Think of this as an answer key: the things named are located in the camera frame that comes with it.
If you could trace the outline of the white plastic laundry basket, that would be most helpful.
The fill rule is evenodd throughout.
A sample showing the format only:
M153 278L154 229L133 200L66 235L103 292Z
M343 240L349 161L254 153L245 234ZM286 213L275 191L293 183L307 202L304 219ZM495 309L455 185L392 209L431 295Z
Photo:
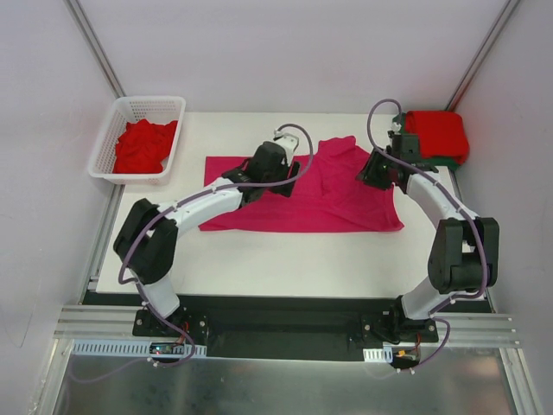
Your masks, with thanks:
M88 173L93 178L104 179L115 185L166 185L171 176L187 102L180 96L129 96L116 99L106 113L88 163ZM116 144L125 133L128 123L142 119L152 124L166 125L176 122L173 143L162 161L162 171L155 174L116 174Z

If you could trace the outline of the aluminium frame rail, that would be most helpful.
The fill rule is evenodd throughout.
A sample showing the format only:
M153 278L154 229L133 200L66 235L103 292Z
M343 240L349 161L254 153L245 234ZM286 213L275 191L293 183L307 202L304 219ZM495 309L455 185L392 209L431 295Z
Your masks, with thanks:
M139 310L137 306L65 305L54 338L128 340Z

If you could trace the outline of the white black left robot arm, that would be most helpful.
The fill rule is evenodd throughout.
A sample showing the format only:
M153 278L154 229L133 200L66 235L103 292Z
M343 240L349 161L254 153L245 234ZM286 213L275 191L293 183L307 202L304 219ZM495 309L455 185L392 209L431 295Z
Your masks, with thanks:
M183 324L180 300L170 281L178 239L187 231L222 214L258 201L265 190L289 197L291 181L301 168L293 160L298 138L290 134L263 142L254 156L230 169L182 201L135 202L115 239L113 250L122 261L120 284L135 283L156 310L153 326L162 335L177 334Z

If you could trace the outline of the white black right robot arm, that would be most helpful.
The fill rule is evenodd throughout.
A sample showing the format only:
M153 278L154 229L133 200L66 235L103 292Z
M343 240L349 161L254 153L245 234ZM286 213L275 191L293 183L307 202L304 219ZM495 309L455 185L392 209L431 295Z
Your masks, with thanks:
M417 136L388 131L388 137L386 147L373 146L357 179L382 190L400 188L435 228L427 277L398 299L400 313L388 321L391 336L406 342L418 333L418 320L457 300L478 299L495 284L499 223L479 216L448 191L438 170L424 162Z

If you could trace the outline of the crumpled red t shirt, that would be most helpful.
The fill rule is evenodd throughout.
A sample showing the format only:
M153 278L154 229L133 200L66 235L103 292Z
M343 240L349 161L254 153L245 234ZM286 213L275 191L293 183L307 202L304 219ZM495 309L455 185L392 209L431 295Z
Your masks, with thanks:
M162 162L169 157L176 120L168 124L152 124L147 119L127 123L115 145L114 174L159 174Z

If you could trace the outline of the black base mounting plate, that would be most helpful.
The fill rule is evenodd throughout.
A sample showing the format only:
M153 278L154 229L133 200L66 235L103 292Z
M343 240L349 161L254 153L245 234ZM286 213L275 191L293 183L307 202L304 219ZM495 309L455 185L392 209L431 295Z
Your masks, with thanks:
M136 337L175 338L185 329L210 357L359 361L369 348L402 342L435 345L430 320L408 320L392 299L308 297L180 297L181 307L159 322L136 313Z

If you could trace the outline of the pink t shirt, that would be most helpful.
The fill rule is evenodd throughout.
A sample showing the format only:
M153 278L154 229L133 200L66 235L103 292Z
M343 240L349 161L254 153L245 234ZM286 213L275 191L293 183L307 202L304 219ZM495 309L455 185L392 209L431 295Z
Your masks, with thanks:
M269 190L258 201L200 225L202 232L267 233L397 232L404 228L391 189L366 186L356 175L369 153L356 137L321 140L308 172L291 197Z

